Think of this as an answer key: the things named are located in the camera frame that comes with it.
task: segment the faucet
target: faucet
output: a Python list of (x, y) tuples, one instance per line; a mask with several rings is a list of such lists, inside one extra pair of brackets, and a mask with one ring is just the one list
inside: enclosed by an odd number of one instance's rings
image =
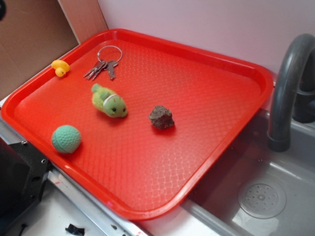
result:
[(271, 150), (289, 149), (292, 118), (315, 121), (315, 37), (307, 33), (293, 40), (280, 67), (269, 117)]

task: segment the gray sink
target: gray sink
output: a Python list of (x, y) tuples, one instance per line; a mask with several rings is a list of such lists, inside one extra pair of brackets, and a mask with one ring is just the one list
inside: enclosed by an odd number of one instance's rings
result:
[(314, 236), (315, 129), (293, 121), (290, 149), (273, 152), (268, 118), (258, 112), (184, 207), (222, 235)]

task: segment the yellow rubber duck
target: yellow rubber duck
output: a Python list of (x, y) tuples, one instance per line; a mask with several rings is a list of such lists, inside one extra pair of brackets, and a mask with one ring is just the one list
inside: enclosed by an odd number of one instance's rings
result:
[(64, 60), (54, 60), (51, 63), (51, 67), (55, 69), (55, 73), (58, 77), (62, 77), (70, 70), (70, 66)]

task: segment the metal key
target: metal key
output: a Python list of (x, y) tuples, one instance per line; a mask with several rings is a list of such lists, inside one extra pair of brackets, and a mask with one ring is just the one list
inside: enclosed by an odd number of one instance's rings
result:
[(103, 68), (103, 66), (106, 64), (106, 61), (104, 60), (99, 60), (94, 67), (88, 72), (86, 73), (83, 77), (86, 77), (87, 80), (89, 80), (96, 72), (98, 72), (99, 70), (101, 70)]
[(103, 65), (102, 67), (100, 67), (97, 72), (95, 72), (95, 74), (94, 74), (92, 80), (95, 80), (95, 78), (98, 76), (98, 74), (99, 74), (102, 70), (104, 70), (104, 69), (107, 67), (107, 65), (108, 65), (108, 62), (104, 61), (104, 65)]
[(111, 80), (115, 79), (116, 76), (115, 76), (115, 71), (114, 71), (114, 67), (116, 67), (118, 65), (118, 62), (115, 61), (115, 60), (110, 60), (108, 63), (107, 63), (107, 67), (104, 69), (104, 70), (108, 70), (108, 74), (109, 74), (109, 78)]

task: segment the stuffed toy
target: stuffed toy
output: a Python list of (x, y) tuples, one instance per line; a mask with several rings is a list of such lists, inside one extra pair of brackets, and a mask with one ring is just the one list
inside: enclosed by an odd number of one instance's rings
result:
[(125, 117), (127, 115), (127, 107), (125, 101), (114, 91), (104, 88), (99, 84), (92, 86), (92, 103), (109, 117)]

